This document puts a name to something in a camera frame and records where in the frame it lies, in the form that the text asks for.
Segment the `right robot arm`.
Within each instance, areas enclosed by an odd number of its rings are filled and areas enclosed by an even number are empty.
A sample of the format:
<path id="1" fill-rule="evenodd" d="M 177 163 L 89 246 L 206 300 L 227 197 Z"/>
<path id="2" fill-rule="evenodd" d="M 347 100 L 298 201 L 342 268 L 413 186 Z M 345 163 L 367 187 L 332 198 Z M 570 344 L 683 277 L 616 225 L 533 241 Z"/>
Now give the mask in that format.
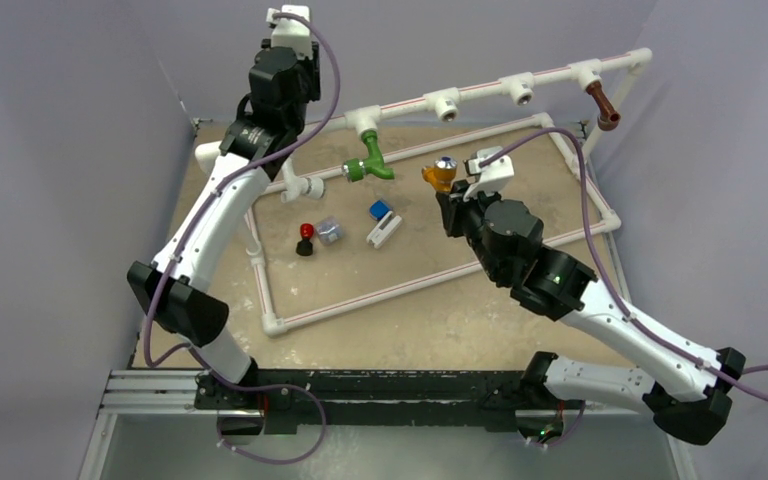
<path id="1" fill-rule="evenodd" d="M 489 280 L 522 308 L 577 329 L 608 346 L 631 366 L 534 355 L 521 381 L 536 407 L 552 400 L 589 400 L 650 415 L 663 432 L 686 443 L 709 444 L 723 429 L 733 402 L 721 374 L 739 378 L 746 358 L 714 350 L 614 299 L 606 281 L 574 256 L 546 245 L 543 221 L 521 201 L 500 194 L 467 198 L 463 190 L 436 193 L 447 236 L 464 239 Z"/>

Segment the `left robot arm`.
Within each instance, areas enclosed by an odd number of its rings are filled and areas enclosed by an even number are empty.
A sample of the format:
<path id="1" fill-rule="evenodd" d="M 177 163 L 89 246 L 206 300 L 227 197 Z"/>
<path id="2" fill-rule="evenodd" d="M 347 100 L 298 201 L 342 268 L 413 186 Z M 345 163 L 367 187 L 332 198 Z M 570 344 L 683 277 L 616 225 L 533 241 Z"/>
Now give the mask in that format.
<path id="1" fill-rule="evenodd" d="M 249 92 L 219 143 L 208 181 L 173 238 L 126 278 L 146 324 L 184 339 L 223 379 L 219 395 L 232 408 L 257 399 L 257 365 L 227 328 L 228 305 L 209 295 L 219 260 L 246 212 L 275 179 L 321 97 L 320 45 L 307 53 L 264 40 L 248 73 Z"/>

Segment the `orange plastic faucet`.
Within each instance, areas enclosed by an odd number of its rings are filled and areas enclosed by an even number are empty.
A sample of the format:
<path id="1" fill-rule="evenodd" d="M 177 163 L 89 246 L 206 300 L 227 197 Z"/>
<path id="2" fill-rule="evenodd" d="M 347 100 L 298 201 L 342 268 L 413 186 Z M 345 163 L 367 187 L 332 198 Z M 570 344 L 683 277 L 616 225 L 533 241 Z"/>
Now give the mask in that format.
<path id="1" fill-rule="evenodd" d="M 448 193 L 457 176 L 457 162 L 449 156 L 436 159 L 432 165 L 421 171 L 422 179 L 436 192 Z"/>

